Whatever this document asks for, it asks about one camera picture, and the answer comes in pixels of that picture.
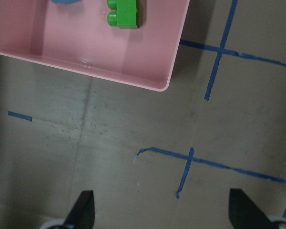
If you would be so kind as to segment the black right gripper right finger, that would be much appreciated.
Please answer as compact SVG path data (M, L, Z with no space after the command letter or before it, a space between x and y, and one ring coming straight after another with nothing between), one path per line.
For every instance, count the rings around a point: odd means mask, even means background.
M242 189L229 191L229 221L234 229L277 229Z

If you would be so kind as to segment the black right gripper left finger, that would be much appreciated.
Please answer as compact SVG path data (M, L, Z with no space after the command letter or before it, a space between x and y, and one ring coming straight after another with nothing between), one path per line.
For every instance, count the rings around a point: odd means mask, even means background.
M82 191L66 217L63 227L66 229L92 229L95 223L94 193Z

